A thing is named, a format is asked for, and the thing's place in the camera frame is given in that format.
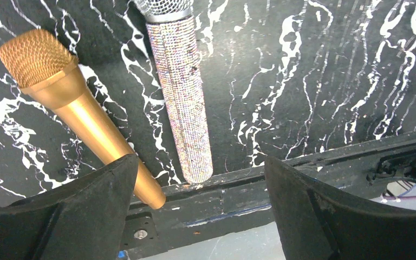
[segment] black metal frame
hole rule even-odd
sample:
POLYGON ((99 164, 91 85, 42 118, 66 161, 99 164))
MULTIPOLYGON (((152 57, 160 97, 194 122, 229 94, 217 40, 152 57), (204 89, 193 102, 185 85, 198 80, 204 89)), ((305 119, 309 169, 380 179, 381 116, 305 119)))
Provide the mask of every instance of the black metal frame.
MULTIPOLYGON (((382 194, 387 183, 369 182, 368 175, 378 170, 381 158, 406 151, 416 151, 416 133, 350 145, 286 162, 310 177, 371 199, 382 194)), ((129 208, 129 216, 150 214, 158 235, 149 243, 128 243, 128 255, 133 259, 274 221, 263 166, 215 175, 199 185, 164 187, 164 192, 167 203, 159 210, 151 210, 137 199, 129 208)))

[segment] gold mesh grille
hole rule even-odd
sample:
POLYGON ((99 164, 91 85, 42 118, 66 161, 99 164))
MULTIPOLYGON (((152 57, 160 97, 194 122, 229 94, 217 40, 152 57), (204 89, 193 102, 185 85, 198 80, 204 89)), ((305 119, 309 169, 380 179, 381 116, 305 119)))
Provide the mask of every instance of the gold mesh grille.
POLYGON ((27 88, 61 71, 74 56, 48 31, 35 29, 2 45, 0 58, 20 88, 27 88))

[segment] rhinestone microphone handle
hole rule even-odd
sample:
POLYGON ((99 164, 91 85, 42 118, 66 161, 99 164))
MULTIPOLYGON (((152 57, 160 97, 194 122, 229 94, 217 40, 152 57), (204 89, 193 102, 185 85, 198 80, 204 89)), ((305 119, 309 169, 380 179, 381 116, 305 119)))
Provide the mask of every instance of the rhinestone microphone handle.
POLYGON ((193 16, 147 24, 147 31, 184 178, 204 182, 213 164, 193 16))

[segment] gold microphone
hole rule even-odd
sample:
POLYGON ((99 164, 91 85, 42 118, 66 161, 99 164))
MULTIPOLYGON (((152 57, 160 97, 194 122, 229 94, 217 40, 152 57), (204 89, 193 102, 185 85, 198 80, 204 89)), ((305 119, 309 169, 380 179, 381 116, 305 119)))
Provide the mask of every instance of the gold microphone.
MULTIPOLYGON (((57 114, 104 164, 134 153, 87 88, 77 57, 52 34, 25 32, 1 46, 0 58, 21 92, 57 114)), ((165 203, 160 185, 141 160, 133 193, 153 209, 165 203)))

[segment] gold microphone handle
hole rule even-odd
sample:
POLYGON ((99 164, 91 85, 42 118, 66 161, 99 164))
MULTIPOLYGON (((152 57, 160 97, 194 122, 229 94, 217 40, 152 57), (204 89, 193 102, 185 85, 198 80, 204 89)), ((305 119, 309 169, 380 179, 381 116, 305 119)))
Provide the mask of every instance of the gold microphone handle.
MULTIPOLYGON (((45 85, 38 83, 22 91, 57 114, 104 164, 134 153, 92 96, 77 62, 70 63, 60 73, 59 79, 49 78, 45 85)), ((133 193, 153 209, 165 203, 160 185, 141 160, 133 193)))

